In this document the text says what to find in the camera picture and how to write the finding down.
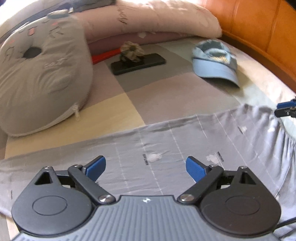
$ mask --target wooden wall panel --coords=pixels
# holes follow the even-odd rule
[[[296,75],[296,11],[284,0],[279,7],[267,53]]]
[[[203,4],[206,9],[210,10],[218,18],[221,28],[227,32],[231,32],[232,16],[236,1],[238,0],[206,0]]]
[[[237,0],[231,33],[265,50],[280,0]]]

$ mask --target black phone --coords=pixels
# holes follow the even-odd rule
[[[165,64],[166,60],[157,53],[146,54],[143,56],[141,63],[127,65],[123,61],[111,63],[111,71],[114,75],[124,74],[138,69],[144,69],[156,65]]]

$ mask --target cap brim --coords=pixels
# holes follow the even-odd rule
[[[192,60],[194,73],[202,78],[221,78],[229,80],[239,87],[239,81],[234,70],[224,64],[196,59]]]

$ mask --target beige fabric flower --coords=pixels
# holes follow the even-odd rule
[[[131,61],[137,61],[139,58],[144,55],[144,50],[140,47],[139,44],[134,44],[131,41],[126,41],[120,47],[121,53]]]

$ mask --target red object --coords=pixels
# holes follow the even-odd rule
[[[99,62],[102,62],[110,57],[113,57],[115,55],[118,55],[120,54],[120,49],[115,49],[115,50],[111,50],[109,52],[106,52],[106,53],[102,53],[102,54],[99,54],[99,55],[94,55],[92,56],[92,61],[93,61],[93,64],[97,64]]]

